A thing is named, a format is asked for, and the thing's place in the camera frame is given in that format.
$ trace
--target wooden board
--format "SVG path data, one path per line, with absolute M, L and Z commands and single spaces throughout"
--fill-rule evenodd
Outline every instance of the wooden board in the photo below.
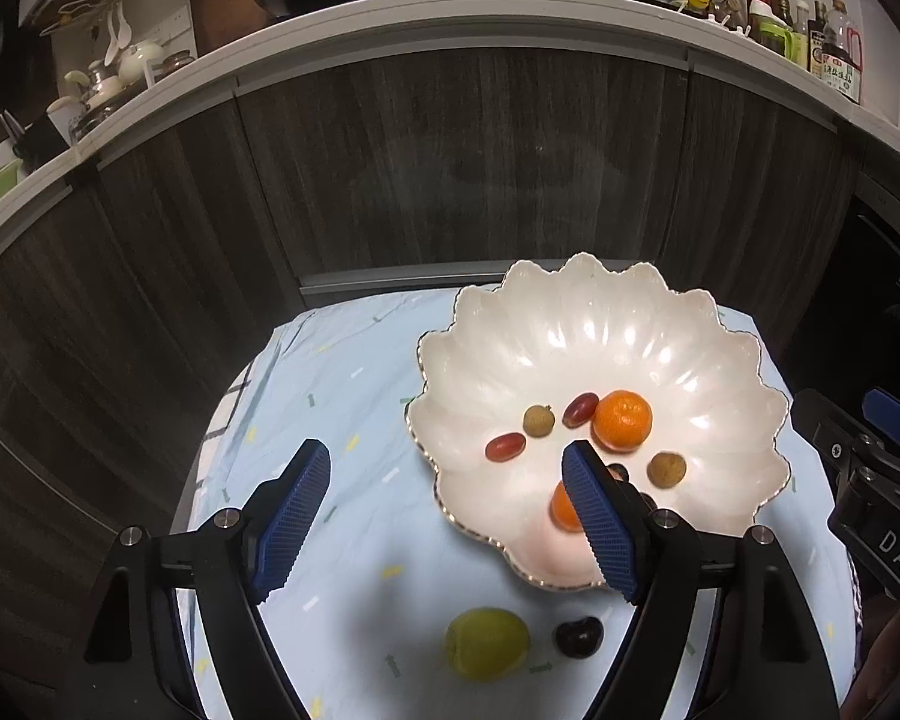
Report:
M 190 0 L 197 56 L 263 29 L 269 15 L 253 0 Z

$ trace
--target screw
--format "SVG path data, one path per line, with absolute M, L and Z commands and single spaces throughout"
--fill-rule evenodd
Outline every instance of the screw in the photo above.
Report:
M 136 525 L 131 525 L 130 528 L 124 528 L 120 531 L 120 543 L 125 547 L 134 546 L 141 538 L 144 538 L 144 532 Z
M 232 528 L 240 522 L 240 509 L 220 509 L 213 515 L 213 524 L 218 528 Z
M 773 544 L 773 531 L 766 525 L 754 525 L 749 529 L 749 534 L 758 544 Z
M 680 517 L 679 514 L 671 512 L 669 509 L 657 509 L 653 513 L 653 522 L 665 531 L 669 531 L 670 528 L 676 528 L 679 525 Z

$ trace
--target white scalloped bowl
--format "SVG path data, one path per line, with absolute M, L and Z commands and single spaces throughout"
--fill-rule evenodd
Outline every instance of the white scalloped bowl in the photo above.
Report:
M 437 504 L 536 586 L 604 584 L 586 537 L 548 512 L 563 447 L 589 436 L 560 422 L 582 392 L 631 389 L 649 401 L 653 429 L 639 449 L 598 451 L 699 530 L 740 536 L 790 478 L 775 449 L 787 399 L 760 379 L 759 341 L 725 329 L 710 293 L 673 292 L 647 263 L 617 274 L 585 253 L 556 272 L 517 262 L 496 290 L 463 288 L 453 324 L 420 338 L 418 360 L 423 393 L 406 417 L 436 471 Z M 514 460 L 487 461 L 487 442 L 519 431 L 535 403 L 553 407 L 554 431 Z M 687 462 L 670 490 L 646 474 L 663 450 Z

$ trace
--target table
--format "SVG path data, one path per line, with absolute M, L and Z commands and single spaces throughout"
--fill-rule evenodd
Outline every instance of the table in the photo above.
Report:
M 197 481 L 190 527 L 242 506 L 280 474 L 300 442 L 324 442 L 332 477 L 284 589 L 261 605 L 274 647 L 312 717 L 330 720 L 577 720 L 583 717 L 631 618 L 619 593 L 552 593 L 528 586 L 492 548 L 447 523 L 433 473 L 410 439 L 404 407 L 422 389 L 418 338 L 445 329 L 457 290 L 375 295 L 300 314 L 274 331 L 212 461 Z M 720 309 L 731 330 L 756 334 L 745 314 Z M 764 381 L 790 396 L 762 341 Z M 789 418 L 778 449 L 794 478 L 761 509 L 813 611 L 838 698 L 856 653 L 854 581 L 842 544 L 826 528 L 833 498 L 815 451 Z M 229 717 L 192 591 L 181 616 L 207 715 Z M 696 685 L 714 591 L 698 600 L 664 717 L 682 718 Z M 521 670 L 469 683 L 443 656 L 443 634 L 474 607 L 507 608 L 530 627 Z M 587 661 L 552 644 L 560 622 L 592 614 L 605 640 Z

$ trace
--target tangerine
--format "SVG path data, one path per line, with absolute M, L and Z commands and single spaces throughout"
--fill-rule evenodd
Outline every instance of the tangerine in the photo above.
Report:
M 650 404 L 636 392 L 615 389 L 597 404 L 593 435 L 616 452 L 629 452 L 647 440 L 653 427 Z
M 570 503 L 570 496 L 567 495 L 567 488 L 560 482 L 554 495 L 550 499 L 550 517 L 554 520 L 562 531 L 567 533 L 582 533 L 583 525 L 580 524 L 580 518 L 577 517 L 576 509 Z

